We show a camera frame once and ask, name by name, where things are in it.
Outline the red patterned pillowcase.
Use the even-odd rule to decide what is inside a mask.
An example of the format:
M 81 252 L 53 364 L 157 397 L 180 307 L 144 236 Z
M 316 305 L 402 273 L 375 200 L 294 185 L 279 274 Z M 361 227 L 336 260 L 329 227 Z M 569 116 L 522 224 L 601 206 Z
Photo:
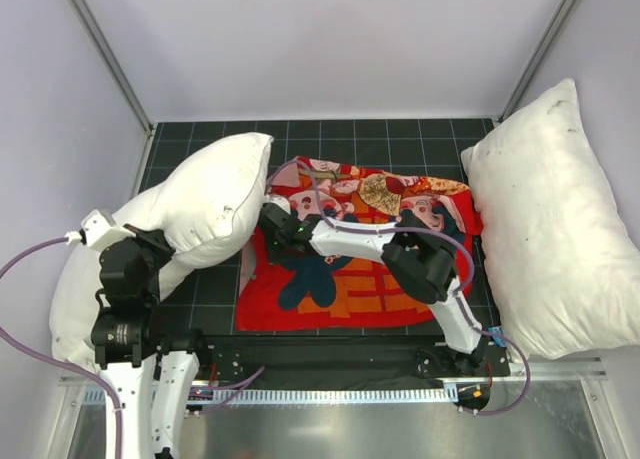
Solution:
M 299 217 L 325 213 L 361 224 L 397 222 L 415 215 L 427 227 L 472 247 L 482 231 L 468 185 L 432 176 L 403 176 L 372 167 L 299 156 L 276 173 L 271 192 L 286 198 Z M 318 306 L 310 296 L 293 309 L 279 297 L 292 272 L 269 262 L 263 235 L 254 232 L 242 251 L 237 327 L 247 333 L 313 329 L 388 329 L 429 322 L 428 307 L 406 295 L 387 268 L 351 259 L 333 266 L 334 301 Z

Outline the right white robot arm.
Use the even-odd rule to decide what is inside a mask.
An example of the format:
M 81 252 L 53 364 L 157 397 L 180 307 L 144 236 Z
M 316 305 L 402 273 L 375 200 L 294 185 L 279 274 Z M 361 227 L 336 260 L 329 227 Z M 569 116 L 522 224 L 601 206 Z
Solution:
M 299 217 L 276 202 L 263 204 L 258 227 L 269 262 L 293 274 L 280 294 L 281 308 L 293 309 L 306 296 L 320 307 L 333 303 L 336 287 L 329 258 L 340 265 L 351 259 L 379 263 L 406 295 L 429 307 L 458 373 L 473 375 L 485 365 L 488 339 L 463 294 L 472 279 L 462 278 L 456 264 L 457 255 L 470 254 L 454 238 L 428 228 L 413 214 L 396 223 L 361 224 L 325 213 Z

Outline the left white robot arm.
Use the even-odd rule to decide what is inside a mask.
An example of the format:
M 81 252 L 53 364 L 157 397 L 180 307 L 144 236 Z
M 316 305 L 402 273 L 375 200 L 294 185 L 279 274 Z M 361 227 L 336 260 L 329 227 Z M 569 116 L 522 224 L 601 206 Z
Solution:
M 99 256 L 99 312 L 91 331 L 99 377 L 112 400 L 117 458 L 177 458 L 193 380 L 211 368 L 203 332 L 166 332 L 159 273 L 174 250 L 160 230 L 112 229 Z

